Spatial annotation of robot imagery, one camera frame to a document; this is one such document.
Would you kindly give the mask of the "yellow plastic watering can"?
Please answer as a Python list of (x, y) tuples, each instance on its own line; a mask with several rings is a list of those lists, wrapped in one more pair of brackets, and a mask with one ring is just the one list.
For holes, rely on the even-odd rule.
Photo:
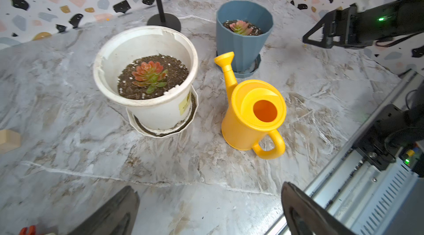
[(221, 124), (223, 138), (236, 150), (253, 150), (261, 159), (276, 159), (286, 151), (278, 132), (287, 116), (285, 100), (267, 82), (251, 79), (238, 83), (231, 66), (234, 57), (230, 52), (214, 59), (223, 71), (229, 102)]

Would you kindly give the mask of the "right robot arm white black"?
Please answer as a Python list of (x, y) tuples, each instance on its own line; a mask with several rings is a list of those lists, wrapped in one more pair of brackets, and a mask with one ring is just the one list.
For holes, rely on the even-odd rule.
[[(424, 0), (358, 0), (343, 10), (326, 13), (303, 36), (306, 44), (364, 49), (392, 47), (424, 31)], [(385, 171), (402, 160), (410, 165), (413, 145), (424, 138), (424, 88), (408, 93), (406, 110), (388, 106), (353, 144), (371, 165)]]

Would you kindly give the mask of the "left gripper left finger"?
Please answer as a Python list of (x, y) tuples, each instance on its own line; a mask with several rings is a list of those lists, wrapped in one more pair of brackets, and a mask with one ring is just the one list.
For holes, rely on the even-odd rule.
[(125, 186), (70, 234), (130, 235), (139, 205), (138, 193), (131, 186)]

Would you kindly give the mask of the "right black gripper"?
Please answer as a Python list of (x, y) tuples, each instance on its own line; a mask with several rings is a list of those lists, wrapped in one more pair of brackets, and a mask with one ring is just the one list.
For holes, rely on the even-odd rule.
[(359, 12), (355, 4), (326, 13), (303, 36), (303, 43), (330, 49), (364, 48), (381, 38), (381, 7)]

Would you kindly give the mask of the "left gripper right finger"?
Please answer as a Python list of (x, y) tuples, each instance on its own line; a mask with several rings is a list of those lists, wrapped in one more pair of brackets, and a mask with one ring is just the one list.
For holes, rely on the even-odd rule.
[(281, 200), (293, 235), (354, 235), (293, 183), (283, 183)]

